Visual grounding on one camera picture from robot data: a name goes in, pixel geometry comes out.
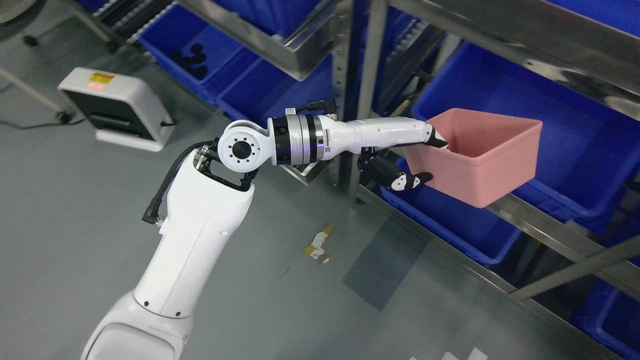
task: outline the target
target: pink basket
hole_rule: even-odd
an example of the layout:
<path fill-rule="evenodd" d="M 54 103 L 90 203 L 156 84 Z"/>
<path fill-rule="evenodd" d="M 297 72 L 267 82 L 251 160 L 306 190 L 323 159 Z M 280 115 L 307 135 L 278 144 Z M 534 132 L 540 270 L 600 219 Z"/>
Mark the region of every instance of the pink basket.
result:
<path fill-rule="evenodd" d="M 542 122 L 482 111 L 450 109 L 427 120 L 451 151 L 424 144 L 404 148 L 413 174 L 427 185 L 477 208 L 505 196 L 536 174 Z"/>

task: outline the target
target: metal shelf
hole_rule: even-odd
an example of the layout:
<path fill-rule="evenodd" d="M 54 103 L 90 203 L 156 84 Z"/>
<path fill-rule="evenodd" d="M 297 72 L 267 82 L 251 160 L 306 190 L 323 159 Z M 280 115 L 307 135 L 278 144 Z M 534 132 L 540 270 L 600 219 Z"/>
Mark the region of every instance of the metal shelf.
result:
<path fill-rule="evenodd" d="M 517 294 L 516 291 L 518 291 L 518 289 L 516 289 L 513 285 L 508 283 L 506 280 L 504 280 L 491 270 L 471 260 L 468 256 L 464 255 L 458 249 L 455 249 L 453 246 L 449 245 L 447 242 L 434 235 L 431 231 L 428 231 L 418 223 L 414 222 L 411 218 L 401 213 L 398 209 L 394 208 L 389 203 L 378 197 L 376 194 L 372 193 L 366 187 L 358 185 L 356 196 L 360 200 L 376 206 L 383 213 L 389 214 L 391 218 L 407 228 L 407 230 L 409 230 L 411 233 L 418 236 L 419 238 L 424 239 L 430 244 L 435 245 L 436 247 L 438 247 L 438 250 L 440 250 L 447 257 L 457 262 L 465 270 L 469 271 L 471 274 L 474 274 L 480 280 L 492 285 L 499 293 L 509 297 L 511 300 L 514 300 L 512 294 Z M 572 342 L 574 344 L 573 348 L 576 350 L 576 352 L 581 353 L 580 358 L 598 358 L 612 360 L 621 359 L 609 349 L 593 341 L 589 336 L 580 332 L 530 297 L 526 297 L 522 300 L 514 300 L 514 302 L 526 308 L 527 310 L 532 311 L 543 321 L 545 321 L 549 326 L 560 332 L 567 341 Z"/>
<path fill-rule="evenodd" d="M 336 2 L 322 2 L 289 38 L 281 39 L 263 32 L 211 0 L 180 0 L 187 9 L 297 80 L 304 80 L 331 51 L 331 25 Z"/>
<path fill-rule="evenodd" d="M 544 0 L 373 1 L 370 20 L 377 26 L 387 6 L 640 120 L 640 38 Z"/>
<path fill-rule="evenodd" d="M 359 119 L 366 119 L 371 114 L 389 6 L 640 120 L 640 38 L 544 0 L 372 1 L 358 102 Z M 358 180 L 359 174 L 352 171 L 352 196 L 376 205 L 417 236 L 433 241 L 463 268 L 478 275 L 513 302 L 560 328 L 569 338 L 580 339 L 581 346 L 590 349 L 586 357 L 618 358 L 531 297 L 587 274 L 595 274 L 640 300 L 640 269 L 627 261 L 640 255 L 640 236 L 605 249 L 508 194 L 487 208 L 574 262 L 568 268 L 516 289 L 359 185 Z"/>

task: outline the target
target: blue plastic bin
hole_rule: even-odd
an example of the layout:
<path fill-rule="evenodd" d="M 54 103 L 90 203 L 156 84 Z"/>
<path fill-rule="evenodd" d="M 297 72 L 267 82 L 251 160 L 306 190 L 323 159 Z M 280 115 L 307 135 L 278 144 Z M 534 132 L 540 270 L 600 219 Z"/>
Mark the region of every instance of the blue plastic bin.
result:
<path fill-rule="evenodd" d="M 601 233 L 602 219 L 640 162 L 640 122 L 471 43 L 463 44 L 413 107 L 417 119 L 451 108 L 543 121 L 536 177 L 513 193 L 560 221 Z"/>
<path fill-rule="evenodd" d="M 194 93 L 217 106 L 216 97 L 259 57 L 204 20 L 177 5 L 169 9 L 140 36 L 140 42 L 154 55 L 157 64 Z M 192 56 L 191 46 L 202 44 L 208 68 L 198 79 L 171 59 L 179 50 Z"/>
<path fill-rule="evenodd" d="M 640 360 L 640 302 L 599 280 L 570 320 L 625 360 Z"/>
<path fill-rule="evenodd" d="M 408 172 L 404 159 L 398 166 Z M 480 264 L 498 264 L 522 233 L 487 209 L 477 209 L 428 186 L 402 192 L 380 188 L 382 198 Z"/>
<path fill-rule="evenodd" d="M 214 0 L 269 35 L 288 37 L 320 0 Z"/>
<path fill-rule="evenodd" d="M 640 37 L 638 0 L 548 0 L 567 10 Z"/>
<path fill-rule="evenodd" d="M 108 0 L 76 0 L 76 2 L 82 5 L 85 9 L 90 12 L 96 12 L 98 9 L 102 8 L 102 5 L 106 4 Z"/>
<path fill-rule="evenodd" d="M 285 108 L 332 97 L 331 71 L 329 56 L 304 81 L 296 81 L 259 59 L 220 95 L 220 106 L 232 120 L 251 120 L 266 127 L 267 118 L 284 116 Z"/>

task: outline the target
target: gray floor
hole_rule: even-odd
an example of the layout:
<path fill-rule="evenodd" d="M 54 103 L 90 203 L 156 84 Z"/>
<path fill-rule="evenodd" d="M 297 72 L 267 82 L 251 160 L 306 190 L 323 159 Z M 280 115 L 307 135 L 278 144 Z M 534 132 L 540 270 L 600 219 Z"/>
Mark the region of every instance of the gray floor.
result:
<path fill-rule="evenodd" d="M 119 70 L 147 79 L 180 120 L 157 154 L 96 142 L 89 124 L 0 127 L 0 359 L 77 359 L 157 246 L 157 229 L 140 216 L 168 166 L 226 120 L 153 66 L 140 67 L 135 52 L 109 55 L 55 1 L 28 32 L 43 34 L 41 46 L 0 44 L 0 66 L 50 98 L 63 104 L 55 86 L 75 66 Z M 0 120 L 22 125 L 53 119 L 2 80 L 0 109 Z M 196 309 L 185 360 L 466 359 L 474 347 L 490 360 L 587 358 L 429 244 L 376 309 L 342 279 L 380 229 L 394 226 L 386 216 L 350 203 L 324 178 L 305 188 L 265 166 L 255 184 Z M 328 223 L 332 260 L 321 266 L 301 250 Z M 394 236 L 411 237 L 398 227 Z"/>

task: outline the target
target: robotic hand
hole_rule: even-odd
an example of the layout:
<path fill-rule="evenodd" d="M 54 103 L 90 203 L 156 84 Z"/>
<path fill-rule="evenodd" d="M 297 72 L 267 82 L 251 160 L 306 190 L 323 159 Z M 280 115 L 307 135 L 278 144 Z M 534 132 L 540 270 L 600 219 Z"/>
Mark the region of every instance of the robotic hand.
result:
<path fill-rule="evenodd" d="M 267 160 L 272 165 L 302 165 L 366 148 L 363 171 L 401 190 L 423 180 L 376 158 L 374 149 L 415 143 L 447 147 L 432 126 L 415 119 L 337 122 L 324 115 L 297 115 L 293 109 L 286 114 L 269 119 L 267 129 L 235 121 L 219 140 L 194 144 L 178 157 L 143 217 L 161 226 L 156 253 L 137 287 L 98 324 L 82 360 L 180 359 L 198 298 L 227 240 L 244 219 L 253 199 L 251 181 Z M 212 174 L 213 161 L 244 172 L 241 183 Z M 162 219 L 158 210 L 167 189 L 168 215 Z"/>

